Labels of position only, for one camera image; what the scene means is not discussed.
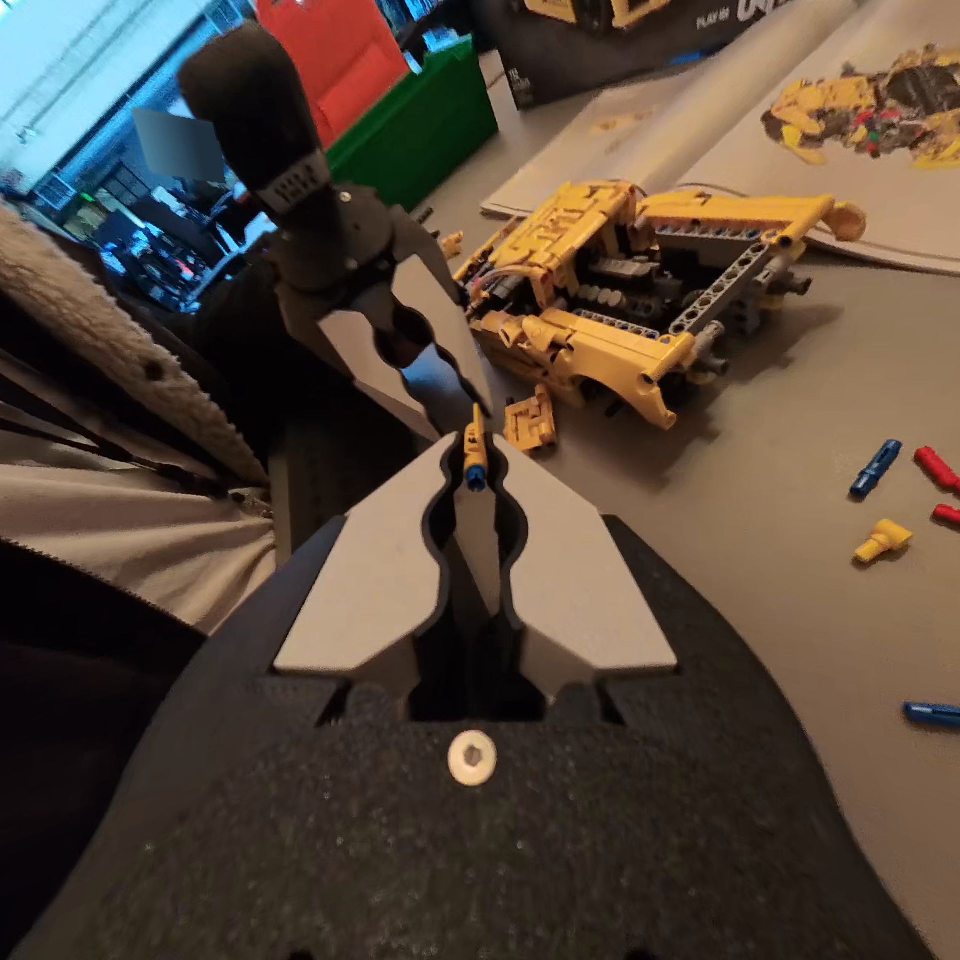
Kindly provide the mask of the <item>toy car set box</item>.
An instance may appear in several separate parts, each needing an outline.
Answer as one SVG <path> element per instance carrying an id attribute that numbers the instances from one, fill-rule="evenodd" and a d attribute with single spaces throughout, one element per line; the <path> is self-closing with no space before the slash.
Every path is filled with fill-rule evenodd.
<path id="1" fill-rule="evenodd" d="M 475 2 L 520 111 L 715 66 L 763 92 L 858 11 L 851 1 Z"/>

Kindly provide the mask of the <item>yellow brick with blue pins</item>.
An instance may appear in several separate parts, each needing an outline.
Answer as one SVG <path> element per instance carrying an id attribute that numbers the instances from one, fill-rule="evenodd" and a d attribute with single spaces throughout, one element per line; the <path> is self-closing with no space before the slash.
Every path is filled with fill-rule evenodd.
<path id="1" fill-rule="evenodd" d="M 557 443 L 553 401 L 545 384 L 536 384 L 531 397 L 508 403 L 504 416 L 503 437 L 520 453 L 531 457 Z"/>

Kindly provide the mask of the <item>grey desk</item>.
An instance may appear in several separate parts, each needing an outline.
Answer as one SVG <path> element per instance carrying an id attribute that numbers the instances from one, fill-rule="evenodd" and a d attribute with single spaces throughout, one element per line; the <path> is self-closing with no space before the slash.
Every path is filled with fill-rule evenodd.
<path id="1" fill-rule="evenodd" d="M 958 958 L 958 532 L 913 462 L 958 471 L 958 278 L 810 252 L 807 295 L 736 341 L 726 376 L 660 431 L 559 402 L 544 466 L 618 516 L 750 644 L 815 746 L 858 843 L 938 958 Z M 862 502 L 858 473 L 902 450 Z M 881 520 L 913 536 L 868 566 Z"/>

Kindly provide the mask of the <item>person's left forearm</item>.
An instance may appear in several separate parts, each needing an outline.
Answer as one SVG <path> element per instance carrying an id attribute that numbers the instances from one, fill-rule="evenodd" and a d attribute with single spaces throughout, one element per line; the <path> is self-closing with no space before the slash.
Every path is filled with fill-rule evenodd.
<path id="1" fill-rule="evenodd" d="M 268 260 L 246 259 L 204 296 L 193 333 L 195 351 L 225 384 L 229 419 L 262 463 L 288 422 L 325 415 L 354 392 L 340 370 L 289 334 L 276 281 Z"/>

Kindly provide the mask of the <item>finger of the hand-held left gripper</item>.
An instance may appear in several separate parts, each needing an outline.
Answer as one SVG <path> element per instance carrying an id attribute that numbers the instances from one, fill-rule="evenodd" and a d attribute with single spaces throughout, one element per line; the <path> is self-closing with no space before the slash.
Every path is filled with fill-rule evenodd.
<path id="1" fill-rule="evenodd" d="M 410 393 L 399 368 L 378 348 L 376 330 L 356 311 L 337 310 L 318 321 L 318 331 L 342 361 L 359 392 L 429 443 L 440 438 L 423 403 Z"/>
<path id="2" fill-rule="evenodd" d="M 400 262 L 390 283 L 395 336 L 418 347 L 433 345 L 457 375 L 459 384 L 485 415 L 493 414 L 493 396 L 480 350 L 459 295 L 450 295 L 419 256 Z"/>

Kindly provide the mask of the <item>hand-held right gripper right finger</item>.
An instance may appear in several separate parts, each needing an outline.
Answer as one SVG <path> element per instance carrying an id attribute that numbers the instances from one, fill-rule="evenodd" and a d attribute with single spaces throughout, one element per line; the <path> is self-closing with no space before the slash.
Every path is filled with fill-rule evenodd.
<path id="1" fill-rule="evenodd" d="M 679 662 L 604 515 L 502 437 L 490 443 L 499 607 L 484 632 L 484 716 L 541 719 L 567 688 Z"/>

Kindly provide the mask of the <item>yellow connector brick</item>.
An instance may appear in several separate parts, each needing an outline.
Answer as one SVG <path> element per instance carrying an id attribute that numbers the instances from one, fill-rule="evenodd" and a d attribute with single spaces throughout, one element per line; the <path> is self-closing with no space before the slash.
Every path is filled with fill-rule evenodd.
<path id="1" fill-rule="evenodd" d="M 483 408 L 473 404 L 470 422 L 463 431 L 463 470 L 465 475 L 486 475 L 489 470 L 489 453 L 486 443 L 486 425 Z"/>

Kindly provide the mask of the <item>red plastic bin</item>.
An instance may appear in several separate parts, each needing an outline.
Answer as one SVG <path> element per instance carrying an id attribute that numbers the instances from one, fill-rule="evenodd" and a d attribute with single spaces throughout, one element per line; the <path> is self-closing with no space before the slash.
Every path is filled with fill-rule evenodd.
<path id="1" fill-rule="evenodd" d="M 254 6 L 259 23 L 292 59 L 326 149 L 411 72 L 375 1 Z"/>

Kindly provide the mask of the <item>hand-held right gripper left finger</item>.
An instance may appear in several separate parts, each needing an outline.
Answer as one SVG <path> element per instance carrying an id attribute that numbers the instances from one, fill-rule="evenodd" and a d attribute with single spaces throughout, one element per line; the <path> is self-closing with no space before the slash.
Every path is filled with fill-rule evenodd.
<path id="1" fill-rule="evenodd" d="M 464 713 L 449 558 L 463 462 L 448 433 L 348 512 L 275 672 L 377 685 L 412 719 Z"/>

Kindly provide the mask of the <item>white shirt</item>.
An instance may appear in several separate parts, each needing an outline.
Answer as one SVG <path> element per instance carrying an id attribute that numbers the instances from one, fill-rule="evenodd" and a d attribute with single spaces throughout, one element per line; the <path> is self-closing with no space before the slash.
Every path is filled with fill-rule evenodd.
<path id="1" fill-rule="evenodd" d="M 126 395 L 2 350 L 2 538 L 209 634 L 278 567 L 258 482 L 157 435 Z"/>

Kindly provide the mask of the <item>scattered small coloured bricks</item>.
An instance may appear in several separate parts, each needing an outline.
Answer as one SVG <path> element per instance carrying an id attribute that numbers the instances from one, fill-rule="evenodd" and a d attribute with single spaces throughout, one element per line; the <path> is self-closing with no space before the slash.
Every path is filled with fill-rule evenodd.
<path id="1" fill-rule="evenodd" d="M 868 498 L 896 462 L 902 449 L 903 444 L 899 440 L 886 440 L 858 472 L 848 489 L 847 498 L 856 502 Z M 931 446 L 917 448 L 913 454 L 913 462 L 941 493 L 958 498 L 958 471 L 952 469 Z M 931 511 L 930 520 L 938 526 L 958 532 L 958 504 L 936 505 Z M 856 548 L 852 562 L 865 568 L 888 554 L 900 554 L 909 546 L 912 537 L 913 534 L 903 525 L 890 519 L 882 519 L 873 525 L 869 536 Z M 959 731 L 958 705 L 905 701 L 901 712 L 903 718 L 914 726 Z"/>

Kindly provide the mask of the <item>dark perforated panel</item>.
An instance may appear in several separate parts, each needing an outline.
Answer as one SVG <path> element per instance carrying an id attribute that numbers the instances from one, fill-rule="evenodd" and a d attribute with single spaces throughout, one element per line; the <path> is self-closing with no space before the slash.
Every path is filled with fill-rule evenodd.
<path id="1" fill-rule="evenodd" d="M 413 432 L 389 414 L 357 421 L 289 418 L 269 455 L 277 563 L 287 563 L 323 526 L 348 513 L 420 451 Z"/>

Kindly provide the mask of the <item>yellow toy brick car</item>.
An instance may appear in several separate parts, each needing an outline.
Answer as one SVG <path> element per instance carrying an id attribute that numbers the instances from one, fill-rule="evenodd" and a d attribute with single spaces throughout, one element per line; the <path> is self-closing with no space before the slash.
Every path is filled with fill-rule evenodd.
<path id="1" fill-rule="evenodd" d="M 567 183 L 454 273 L 489 362 L 570 402 L 598 385 L 648 424 L 723 376 L 717 349 L 803 296 L 809 234 L 862 239 L 867 215 L 832 194 L 736 198 L 702 187 L 646 195 Z"/>

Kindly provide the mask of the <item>white instruction booklet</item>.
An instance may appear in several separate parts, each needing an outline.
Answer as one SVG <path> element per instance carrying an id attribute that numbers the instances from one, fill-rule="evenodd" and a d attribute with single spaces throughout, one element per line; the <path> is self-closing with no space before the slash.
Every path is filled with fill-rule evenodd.
<path id="1" fill-rule="evenodd" d="M 854 256 L 958 276 L 958 42 L 957 1 L 788 2 L 684 74 L 598 94 L 481 210 L 595 179 L 832 194 L 867 215 Z"/>

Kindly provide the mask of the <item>green plastic storage bin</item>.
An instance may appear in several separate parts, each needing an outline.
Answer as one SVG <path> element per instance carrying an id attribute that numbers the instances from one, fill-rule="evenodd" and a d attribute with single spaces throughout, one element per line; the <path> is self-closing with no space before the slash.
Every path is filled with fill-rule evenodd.
<path id="1" fill-rule="evenodd" d="M 417 209 L 499 131 L 474 38 L 426 54 L 328 147 L 333 183 L 374 189 L 389 207 Z"/>

